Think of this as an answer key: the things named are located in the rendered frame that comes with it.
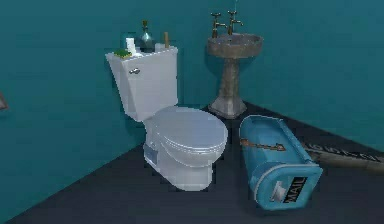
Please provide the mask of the blue mailbox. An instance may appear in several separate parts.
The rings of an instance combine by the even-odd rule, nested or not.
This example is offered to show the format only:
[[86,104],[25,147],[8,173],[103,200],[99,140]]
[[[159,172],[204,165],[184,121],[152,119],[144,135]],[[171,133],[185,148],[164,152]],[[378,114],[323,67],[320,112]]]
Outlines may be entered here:
[[239,139],[253,199],[264,210],[306,206],[323,169],[282,119],[249,115]]

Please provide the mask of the glass bottle with cork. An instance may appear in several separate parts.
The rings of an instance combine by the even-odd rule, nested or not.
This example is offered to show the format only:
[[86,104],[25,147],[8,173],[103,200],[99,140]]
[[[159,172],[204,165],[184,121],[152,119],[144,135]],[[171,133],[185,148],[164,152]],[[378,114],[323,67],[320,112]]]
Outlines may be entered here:
[[143,34],[140,38],[140,50],[144,53],[151,53],[155,51],[155,44],[152,36],[148,31],[148,21],[142,21]]

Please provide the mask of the brass tap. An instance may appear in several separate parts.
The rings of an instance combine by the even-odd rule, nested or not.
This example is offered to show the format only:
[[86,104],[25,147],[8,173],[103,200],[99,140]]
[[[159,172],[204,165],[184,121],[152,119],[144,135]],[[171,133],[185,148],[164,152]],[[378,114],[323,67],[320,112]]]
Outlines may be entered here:
[[227,25],[224,24],[224,23],[220,23],[218,21],[218,18],[221,16],[221,13],[220,12],[217,12],[217,13],[210,13],[211,16],[214,17],[214,20],[213,20],[213,23],[212,23],[212,38],[217,38],[218,36],[218,28],[219,27],[225,27],[227,28]]
[[230,20],[229,20],[229,26],[228,26],[228,35],[232,35],[233,34],[233,31],[234,31],[234,25],[235,24],[239,24],[240,26],[244,26],[243,22],[240,21],[240,20],[237,20],[235,18],[235,16],[237,15],[237,11],[234,10],[234,11],[227,11],[227,13],[230,15]]

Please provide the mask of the grey pedestal sink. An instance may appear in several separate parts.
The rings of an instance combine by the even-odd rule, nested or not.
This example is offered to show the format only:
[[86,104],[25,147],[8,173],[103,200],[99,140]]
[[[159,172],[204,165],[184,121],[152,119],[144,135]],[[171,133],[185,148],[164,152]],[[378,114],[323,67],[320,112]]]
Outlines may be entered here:
[[218,96],[208,106],[211,112],[226,119],[235,119],[246,111],[247,107],[239,96],[239,62],[258,56],[263,43],[263,37],[248,33],[225,34],[208,39],[208,54],[224,60]]

